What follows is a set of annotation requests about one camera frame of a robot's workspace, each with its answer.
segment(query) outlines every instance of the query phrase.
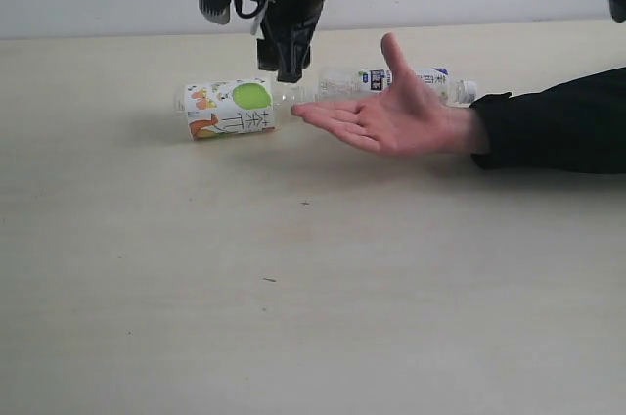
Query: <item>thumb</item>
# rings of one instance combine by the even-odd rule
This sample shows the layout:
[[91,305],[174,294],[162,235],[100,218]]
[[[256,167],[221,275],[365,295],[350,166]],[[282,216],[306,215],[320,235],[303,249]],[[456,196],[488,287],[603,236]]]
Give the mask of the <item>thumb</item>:
[[407,63],[404,53],[402,53],[398,39],[393,33],[385,35],[380,42],[380,46],[382,55],[394,76],[402,76],[413,71]]

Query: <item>clear plastic bottle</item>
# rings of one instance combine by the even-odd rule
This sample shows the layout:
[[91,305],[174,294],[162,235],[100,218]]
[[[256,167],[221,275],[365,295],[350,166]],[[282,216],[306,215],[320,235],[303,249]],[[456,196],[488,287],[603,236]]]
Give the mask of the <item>clear plastic bottle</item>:
[[314,91],[269,78],[188,84],[176,92],[174,110],[193,139],[273,131],[291,121],[294,104],[317,99]]
[[[476,100],[477,85],[470,80],[454,80],[446,69],[414,68],[413,71],[449,106],[465,106]],[[318,97],[358,97],[381,92],[393,82],[388,69],[323,68],[320,70]]]

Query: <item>wrist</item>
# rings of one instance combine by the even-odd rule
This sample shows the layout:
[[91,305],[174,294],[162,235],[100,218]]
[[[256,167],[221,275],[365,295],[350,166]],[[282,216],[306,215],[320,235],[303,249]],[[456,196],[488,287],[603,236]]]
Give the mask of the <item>wrist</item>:
[[489,138],[482,120],[474,109],[448,108],[448,135],[445,152],[454,154],[488,154]]

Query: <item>black sleeve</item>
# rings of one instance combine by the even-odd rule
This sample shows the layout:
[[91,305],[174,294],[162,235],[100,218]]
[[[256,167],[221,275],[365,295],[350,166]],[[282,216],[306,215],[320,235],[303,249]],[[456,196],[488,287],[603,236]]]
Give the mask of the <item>black sleeve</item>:
[[473,156],[481,168],[626,173],[626,68],[537,94],[488,95],[472,108],[490,143],[490,154]]

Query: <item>green circle on label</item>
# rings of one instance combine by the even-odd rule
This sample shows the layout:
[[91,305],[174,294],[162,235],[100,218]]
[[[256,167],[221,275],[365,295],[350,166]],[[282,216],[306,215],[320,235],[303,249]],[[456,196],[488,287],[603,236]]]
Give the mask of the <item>green circle on label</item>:
[[264,109],[272,105],[272,96],[260,84],[248,82],[233,90],[233,100],[244,110]]

